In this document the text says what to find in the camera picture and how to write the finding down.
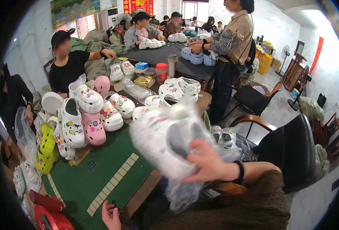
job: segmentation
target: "black tabletop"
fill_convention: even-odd
[[[183,59],[181,57],[181,49],[184,47],[185,46],[182,43],[176,44],[175,42],[171,42],[171,44],[168,44],[167,42],[165,46],[160,48],[146,48],[143,50],[136,48],[129,53],[121,55],[121,57],[134,59],[139,62],[147,62],[148,64],[155,66],[158,63],[167,63],[168,56],[176,54],[178,57],[176,71],[179,76],[196,79],[201,84],[207,83],[213,75],[214,67],[205,66],[203,64],[194,65],[191,64],[190,61]]]

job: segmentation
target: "standing fan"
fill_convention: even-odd
[[[283,64],[281,66],[281,70],[278,72],[278,70],[276,71],[276,73],[279,75],[279,76],[283,76],[284,75],[284,72],[282,72],[282,68],[283,68],[283,65],[284,65],[284,62],[286,62],[286,58],[290,56],[290,53],[289,53],[289,45],[285,45],[282,49],[282,53],[281,53],[281,56],[282,58],[284,58],[284,61],[283,61]]]

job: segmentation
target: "black chair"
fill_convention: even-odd
[[[298,115],[285,126],[276,128],[255,115],[243,115],[231,127],[242,122],[259,124],[270,131],[255,145],[237,134],[241,141],[257,154],[258,161],[273,163],[282,170],[286,194],[306,188],[315,182],[315,148],[313,132],[307,117]]]
[[[276,95],[281,90],[281,88],[282,83],[278,82],[274,86],[272,92],[270,92],[269,96],[264,96],[263,94],[252,88],[250,85],[242,86],[233,96],[233,98],[237,101],[236,106],[225,117],[231,114],[238,106],[243,106],[247,110],[249,110],[252,115],[260,117],[261,113],[269,105],[274,95]],[[252,126],[253,124],[251,123],[246,138],[249,136]]]

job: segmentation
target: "wrist strap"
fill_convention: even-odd
[[[203,44],[203,45],[201,46],[201,48],[202,48],[202,50],[203,50],[203,53],[204,53],[205,55],[209,55],[210,52],[204,48],[204,45],[205,45],[205,44]]]
[[[104,58],[104,57],[105,57],[105,55],[104,55],[104,54],[102,54],[102,51],[103,51],[103,49],[104,49],[104,48],[102,48],[102,49],[101,49],[101,51],[100,51],[100,55],[101,55],[101,57],[102,57],[102,58]]]
[[[241,185],[242,182],[243,182],[243,176],[245,175],[245,169],[244,169],[242,163],[239,160],[235,160],[234,163],[236,163],[239,166],[240,174],[239,174],[239,177],[232,182],[235,183],[235,184]]]

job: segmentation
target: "gray jacket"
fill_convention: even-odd
[[[153,39],[155,36],[157,36],[159,33],[163,33],[162,31],[156,29],[153,26],[147,26],[146,28],[148,30],[149,39]],[[125,43],[125,49],[130,50],[135,48],[135,42],[139,41],[139,32],[137,31],[135,25],[131,26],[126,32],[124,36],[124,43]]]

